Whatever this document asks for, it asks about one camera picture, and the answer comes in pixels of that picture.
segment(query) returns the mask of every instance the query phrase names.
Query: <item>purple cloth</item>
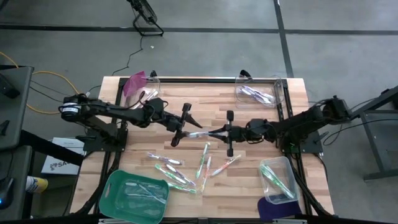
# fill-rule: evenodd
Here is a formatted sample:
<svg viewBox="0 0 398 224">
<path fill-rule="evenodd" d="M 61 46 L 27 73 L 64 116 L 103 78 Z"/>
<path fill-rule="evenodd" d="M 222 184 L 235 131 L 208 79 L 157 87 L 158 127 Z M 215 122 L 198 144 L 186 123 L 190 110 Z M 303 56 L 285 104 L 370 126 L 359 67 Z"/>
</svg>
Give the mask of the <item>purple cloth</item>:
<svg viewBox="0 0 398 224">
<path fill-rule="evenodd" d="M 124 97 L 132 96 L 136 94 L 138 89 L 145 87 L 146 85 L 147 79 L 144 71 L 134 74 L 130 76 L 129 80 L 124 84 L 123 95 Z"/>
<path fill-rule="evenodd" d="M 260 219 L 264 222 L 302 213 L 298 201 L 274 205 L 268 202 L 265 197 L 259 200 L 257 208 L 260 213 Z"/>
</svg>

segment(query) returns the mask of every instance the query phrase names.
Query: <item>pink cloth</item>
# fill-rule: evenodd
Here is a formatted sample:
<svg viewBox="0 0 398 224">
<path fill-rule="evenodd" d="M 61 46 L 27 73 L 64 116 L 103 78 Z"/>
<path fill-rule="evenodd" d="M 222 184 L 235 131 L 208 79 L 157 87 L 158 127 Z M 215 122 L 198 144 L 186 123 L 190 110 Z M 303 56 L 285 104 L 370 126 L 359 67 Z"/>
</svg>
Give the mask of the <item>pink cloth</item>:
<svg viewBox="0 0 398 224">
<path fill-rule="evenodd" d="M 145 72 L 141 71 L 137 74 L 130 76 L 129 80 L 123 87 L 124 97 L 129 97 L 136 94 L 137 90 L 147 85 L 147 78 Z"/>
</svg>

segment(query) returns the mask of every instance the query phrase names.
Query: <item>blue cloth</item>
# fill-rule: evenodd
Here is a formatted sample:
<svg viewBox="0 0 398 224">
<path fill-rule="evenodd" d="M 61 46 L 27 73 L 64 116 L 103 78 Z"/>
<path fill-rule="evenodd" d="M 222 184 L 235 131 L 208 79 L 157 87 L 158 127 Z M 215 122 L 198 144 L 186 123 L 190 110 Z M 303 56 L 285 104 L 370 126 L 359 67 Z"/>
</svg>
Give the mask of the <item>blue cloth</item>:
<svg viewBox="0 0 398 224">
<path fill-rule="evenodd" d="M 274 205 L 263 197 L 257 203 L 257 207 L 260 219 L 264 222 L 272 221 L 275 218 L 284 218 L 302 213 L 298 201 Z"/>
</svg>

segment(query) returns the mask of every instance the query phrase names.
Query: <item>concrete floor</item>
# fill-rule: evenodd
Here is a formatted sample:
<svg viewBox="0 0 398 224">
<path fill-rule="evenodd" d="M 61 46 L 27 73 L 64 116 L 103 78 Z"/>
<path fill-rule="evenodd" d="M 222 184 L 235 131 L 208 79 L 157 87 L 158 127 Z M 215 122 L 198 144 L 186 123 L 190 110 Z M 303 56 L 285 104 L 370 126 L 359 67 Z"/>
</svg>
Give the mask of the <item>concrete floor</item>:
<svg viewBox="0 0 398 224">
<path fill-rule="evenodd" d="M 279 2 L 286 29 L 398 30 L 395 0 Z M 149 3 L 164 27 L 278 29 L 272 0 L 149 0 Z M 0 12 L 0 22 L 12 24 L 130 27 L 131 21 L 131 8 L 123 0 L 13 0 Z M 86 91 L 99 85 L 105 75 L 124 67 L 128 55 L 139 49 L 139 39 L 135 32 L 2 30 L 0 50 L 20 65 L 64 74 L 79 90 Z M 353 106 L 397 85 L 396 35 L 287 35 L 287 45 L 294 77 L 304 78 L 311 101 L 338 95 Z M 246 69 L 255 77 L 287 76 L 279 34 L 171 32 L 163 38 L 144 38 L 142 46 L 144 50 L 133 56 L 130 68 L 118 75 L 156 70 L 159 75 L 167 76 L 234 77 Z M 0 63 L 9 62 L 0 58 Z M 33 79 L 73 93 L 57 77 L 36 75 Z M 52 111 L 58 106 L 35 92 L 30 93 L 29 103 Z M 327 126 L 321 132 L 338 128 Z M 81 126 L 66 123 L 60 116 L 45 116 L 30 110 L 25 113 L 24 129 L 46 139 L 83 133 Z M 398 178 L 367 183 L 362 180 L 364 175 L 377 171 L 362 127 L 343 132 L 324 150 L 337 215 L 398 222 Z M 41 169 L 40 158 L 37 164 L 36 173 Z M 63 188 L 46 192 L 35 212 L 60 215 L 70 191 Z"/>
</svg>

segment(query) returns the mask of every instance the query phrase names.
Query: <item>butcher block tabletop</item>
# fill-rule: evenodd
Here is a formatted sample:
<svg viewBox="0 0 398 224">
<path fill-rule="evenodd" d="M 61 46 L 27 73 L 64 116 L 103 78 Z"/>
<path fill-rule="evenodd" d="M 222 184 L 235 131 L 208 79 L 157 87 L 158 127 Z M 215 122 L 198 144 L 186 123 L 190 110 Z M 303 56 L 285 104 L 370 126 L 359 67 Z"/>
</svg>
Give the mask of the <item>butcher block tabletop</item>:
<svg viewBox="0 0 398 224">
<path fill-rule="evenodd" d="M 120 77 L 104 77 L 99 93 L 101 100 L 115 103 L 119 79 Z M 287 83 L 293 114 L 307 110 L 308 98 L 304 80 L 288 78 Z M 169 102 L 165 110 L 179 116 L 184 103 L 192 104 L 190 113 L 203 129 L 187 123 L 183 128 L 184 131 L 218 129 L 226 124 L 227 110 L 234 111 L 233 125 L 245 126 L 253 118 L 279 120 L 276 109 L 237 108 L 234 88 L 234 83 L 161 83 L 160 97 Z M 101 117 L 101 119 L 111 122 L 111 118 Z M 209 137 L 182 139 L 177 147 L 172 147 L 170 143 L 174 133 L 166 131 L 166 128 L 159 124 L 151 124 L 145 129 L 129 124 L 127 128 L 129 134 L 126 150 L 122 153 L 119 166 L 126 172 L 167 180 L 166 176 L 154 167 L 156 163 L 161 162 L 147 156 L 147 153 L 151 152 L 184 160 L 184 165 L 177 168 L 188 178 L 195 180 L 195 172 L 206 142 L 211 144 L 208 153 L 212 156 L 210 172 L 226 162 L 227 145 L 217 139 Z M 275 148 L 274 143 L 270 142 L 234 143 L 233 146 L 234 156 L 240 154 L 240 160 L 232 163 L 217 176 L 209 178 L 203 194 L 193 195 L 170 189 L 165 217 L 259 218 L 257 202 L 264 197 L 258 171 L 260 161 L 280 157 L 282 153 Z M 79 210 L 98 186 L 103 158 L 103 152 L 94 152 L 83 161 L 70 212 Z M 322 206 L 333 213 L 321 162 L 312 154 L 303 154 L 302 159 L 308 188 Z M 305 212 L 302 198 L 300 207 Z"/>
</svg>

